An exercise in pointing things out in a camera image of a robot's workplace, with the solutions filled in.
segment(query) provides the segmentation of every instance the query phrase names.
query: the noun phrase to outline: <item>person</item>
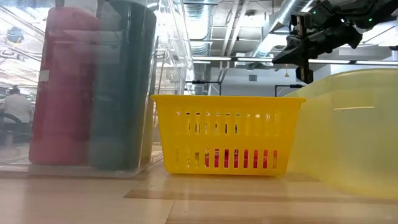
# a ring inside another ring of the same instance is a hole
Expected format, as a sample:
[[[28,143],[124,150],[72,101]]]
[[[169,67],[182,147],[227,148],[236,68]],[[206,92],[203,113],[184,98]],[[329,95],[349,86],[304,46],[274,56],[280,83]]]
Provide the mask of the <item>person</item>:
[[[4,114],[11,114],[18,118],[23,124],[30,123],[32,116],[32,105],[30,101],[21,95],[18,88],[13,88],[9,92],[9,96],[4,99],[4,103],[0,106],[0,110],[4,110]],[[4,123],[16,123],[12,119],[4,117]]]

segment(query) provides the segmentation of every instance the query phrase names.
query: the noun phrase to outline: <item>translucent yellow container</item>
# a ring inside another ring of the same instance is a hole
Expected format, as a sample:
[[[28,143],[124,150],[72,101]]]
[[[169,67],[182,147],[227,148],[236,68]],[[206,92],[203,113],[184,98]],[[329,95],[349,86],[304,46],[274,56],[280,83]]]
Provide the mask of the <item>translucent yellow container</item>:
[[[304,98],[154,95],[166,170],[282,175]]]
[[[289,171],[350,192],[398,198],[398,69],[339,73],[289,96],[307,99]]]

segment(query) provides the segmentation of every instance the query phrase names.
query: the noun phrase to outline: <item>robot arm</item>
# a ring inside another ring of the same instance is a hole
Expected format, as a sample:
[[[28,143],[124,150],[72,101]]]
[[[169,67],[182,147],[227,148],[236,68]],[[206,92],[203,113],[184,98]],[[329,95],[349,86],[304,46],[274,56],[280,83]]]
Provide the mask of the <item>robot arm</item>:
[[[354,26],[370,29],[390,19],[397,8],[398,0],[357,0],[341,6],[333,6],[328,0],[318,1],[308,13],[292,15],[295,29],[287,37],[286,48],[272,63],[298,65],[297,78],[311,83],[313,78],[308,67],[309,59],[331,53],[345,44],[355,49],[362,35]]]

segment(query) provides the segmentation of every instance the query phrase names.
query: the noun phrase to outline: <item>red object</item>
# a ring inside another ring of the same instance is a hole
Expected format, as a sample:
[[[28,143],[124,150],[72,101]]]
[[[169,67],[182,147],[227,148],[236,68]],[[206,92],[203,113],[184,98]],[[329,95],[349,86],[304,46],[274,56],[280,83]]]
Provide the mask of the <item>red object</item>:
[[[81,9],[49,10],[29,160],[86,163],[101,23]]]
[[[218,168],[219,166],[219,150],[216,149],[215,152],[215,163],[214,163],[214,167]],[[244,168],[248,168],[248,159],[249,159],[249,151],[245,150],[244,151],[244,158],[243,158],[243,167]],[[253,168],[257,169],[257,165],[258,165],[258,150],[254,151],[254,158],[253,158]],[[263,158],[263,163],[262,163],[262,168],[266,169],[267,168],[267,156],[265,156]],[[228,162],[229,162],[229,150],[226,149],[224,152],[224,167],[227,168],[228,167]],[[234,151],[234,168],[238,168],[238,162],[239,162],[239,154],[238,154],[238,150]],[[205,157],[205,165],[206,167],[209,167],[209,155],[207,154]]]

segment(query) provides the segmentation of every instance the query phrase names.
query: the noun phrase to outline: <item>table surface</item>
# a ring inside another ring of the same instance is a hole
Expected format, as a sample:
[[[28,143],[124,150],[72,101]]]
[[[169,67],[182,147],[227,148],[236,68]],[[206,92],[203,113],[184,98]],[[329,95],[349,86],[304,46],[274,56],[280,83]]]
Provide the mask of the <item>table surface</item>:
[[[301,174],[133,179],[0,174],[0,223],[398,223],[398,201],[346,194]]]

